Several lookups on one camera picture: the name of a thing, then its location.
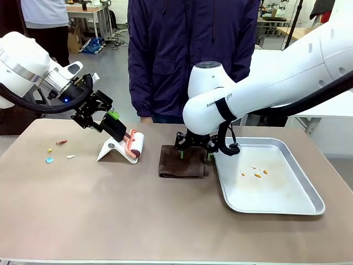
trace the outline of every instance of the box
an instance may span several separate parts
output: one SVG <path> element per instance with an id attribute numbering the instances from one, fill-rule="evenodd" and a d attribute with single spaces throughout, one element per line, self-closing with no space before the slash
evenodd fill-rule
<path id="1" fill-rule="evenodd" d="M 68 51 L 73 54 L 77 54 L 82 48 L 81 30 L 78 25 L 68 29 L 67 46 Z"/>

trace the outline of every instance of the brown cloth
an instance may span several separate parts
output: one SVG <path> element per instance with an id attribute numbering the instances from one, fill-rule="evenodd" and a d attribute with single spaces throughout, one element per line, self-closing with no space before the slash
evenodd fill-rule
<path id="1" fill-rule="evenodd" d="M 203 178 L 208 175 L 207 152 L 200 147 L 184 151 L 183 159 L 173 145 L 162 145 L 158 174 L 164 178 Z"/>

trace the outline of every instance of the floor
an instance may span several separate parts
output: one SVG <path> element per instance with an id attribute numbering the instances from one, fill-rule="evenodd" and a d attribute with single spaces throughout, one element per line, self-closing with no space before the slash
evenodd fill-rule
<path id="1" fill-rule="evenodd" d="M 122 32 L 121 40 L 129 42 L 127 32 Z M 264 42 L 266 49 L 278 49 L 282 44 L 280 38 Z M 131 105 L 129 94 L 129 73 L 127 71 L 127 47 L 120 47 L 117 50 L 105 47 L 97 55 L 70 54 L 70 61 L 80 61 L 84 65 L 82 73 L 96 72 L 101 78 L 95 89 L 106 93 L 114 101 L 114 107 L 120 114 L 124 123 L 137 123 L 139 118 Z M 70 119 L 72 112 L 47 115 L 47 118 Z M 100 120 L 104 113 L 95 113 L 94 119 Z M 16 140 L 16 136 L 0 136 L 0 156 Z M 337 172 L 343 177 L 346 183 L 353 189 L 353 158 L 352 159 L 329 159 Z"/>

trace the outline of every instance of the silver tray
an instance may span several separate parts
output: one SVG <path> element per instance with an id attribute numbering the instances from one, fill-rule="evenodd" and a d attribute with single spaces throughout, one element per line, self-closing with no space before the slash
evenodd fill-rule
<path id="1" fill-rule="evenodd" d="M 227 145 L 232 142 L 226 138 Z M 231 209 L 262 214 L 325 212 L 320 195 L 282 141 L 237 137 L 237 142 L 240 154 L 215 153 L 223 196 Z"/>

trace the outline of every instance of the dark pants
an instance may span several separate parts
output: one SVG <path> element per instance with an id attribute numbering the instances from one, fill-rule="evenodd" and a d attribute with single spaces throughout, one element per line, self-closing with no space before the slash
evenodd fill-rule
<path id="1" fill-rule="evenodd" d="M 162 115 L 158 113 L 152 114 L 152 120 L 154 123 L 184 124 L 182 117 Z"/>
<path id="2" fill-rule="evenodd" d="M 59 26 L 50 29 L 27 29 L 28 36 L 46 50 L 50 57 L 54 57 L 59 65 L 65 67 L 68 61 L 68 27 Z"/>

